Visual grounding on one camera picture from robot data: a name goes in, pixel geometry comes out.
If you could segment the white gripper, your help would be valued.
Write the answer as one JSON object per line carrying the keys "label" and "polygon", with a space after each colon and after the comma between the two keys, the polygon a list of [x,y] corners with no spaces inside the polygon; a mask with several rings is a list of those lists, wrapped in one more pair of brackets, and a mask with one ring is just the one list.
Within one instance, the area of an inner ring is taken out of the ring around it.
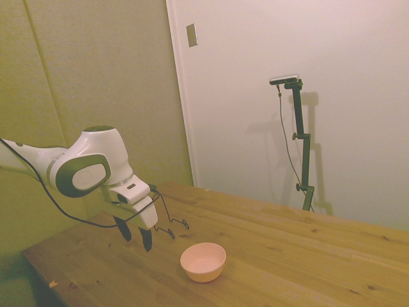
{"label": "white gripper", "polygon": [[131,219],[139,227],[142,236],[143,246],[146,252],[149,252],[153,246],[153,237],[150,228],[158,221],[158,215],[152,198],[148,195],[149,188],[139,189],[133,187],[103,189],[105,201],[111,206],[114,221],[123,238],[130,242],[132,240],[131,231],[124,219]]}

